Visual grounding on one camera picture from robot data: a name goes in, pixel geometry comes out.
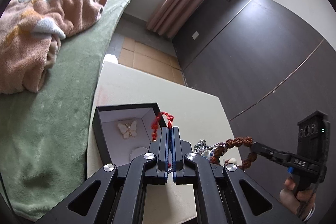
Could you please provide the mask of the right hand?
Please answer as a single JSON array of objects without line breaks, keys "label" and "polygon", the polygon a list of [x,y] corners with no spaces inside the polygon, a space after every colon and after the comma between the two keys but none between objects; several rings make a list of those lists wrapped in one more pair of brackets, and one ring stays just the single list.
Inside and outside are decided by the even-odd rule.
[{"label": "right hand", "polygon": [[294,194],[296,184],[291,177],[288,177],[284,182],[284,188],[280,191],[280,202],[293,214],[298,215],[299,207],[303,203],[306,205],[305,210],[300,218],[307,222],[315,211],[316,194],[311,189],[299,191]]}]

